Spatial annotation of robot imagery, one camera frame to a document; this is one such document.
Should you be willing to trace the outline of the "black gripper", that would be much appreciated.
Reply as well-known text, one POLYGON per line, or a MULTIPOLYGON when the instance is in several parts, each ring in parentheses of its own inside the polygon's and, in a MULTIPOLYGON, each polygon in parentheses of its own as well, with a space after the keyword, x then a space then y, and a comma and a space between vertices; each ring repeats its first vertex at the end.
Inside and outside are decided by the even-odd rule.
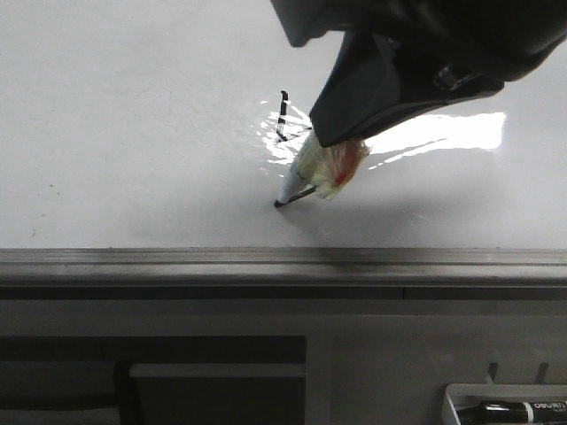
POLYGON ((274 1, 272 6, 293 47, 329 31, 348 31, 309 113, 324 148, 367 139, 451 104, 491 97, 504 88, 503 81, 519 80, 539 67, 566 38, 564 1, 274 1))

